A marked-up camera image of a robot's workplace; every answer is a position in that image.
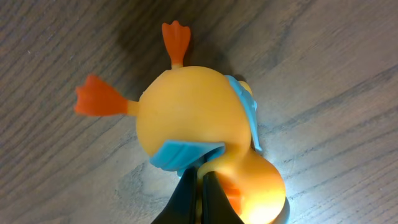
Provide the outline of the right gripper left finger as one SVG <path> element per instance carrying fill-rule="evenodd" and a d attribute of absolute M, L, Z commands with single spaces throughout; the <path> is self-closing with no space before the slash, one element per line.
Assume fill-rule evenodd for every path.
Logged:
<path fill-rule="evenodd" d="M 169 202 L 152 224 L 194 224 L 197 204 L 197 170 L 183 173 Z"/>

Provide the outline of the orange rubber duck toy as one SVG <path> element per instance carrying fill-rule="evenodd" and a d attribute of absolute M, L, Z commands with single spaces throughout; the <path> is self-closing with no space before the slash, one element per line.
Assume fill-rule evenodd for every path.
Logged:
<path fill-rule="evenodd" d="M 186 66 L 190 29 L 162 25 L 171 68 L 162 72 L 137 101 L 121 96 L 96 75 L 76 88 L 74 110 L 86 116 L 126 114 L 153 166 L 200 186 L 214 176 L 228 208 L 243 223 L 272 223 L 287 204 L 279 171 L 261 154 L 257 104 L 249 85 L 201 66 Z"/>

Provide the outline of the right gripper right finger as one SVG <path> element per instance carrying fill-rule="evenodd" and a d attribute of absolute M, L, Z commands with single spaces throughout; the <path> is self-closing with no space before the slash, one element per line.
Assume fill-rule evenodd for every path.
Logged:
<path fill-rule="evenodd" d="M 215 172 L 203 177 L 202 224 L 243 224 L 233 210 Z"/>

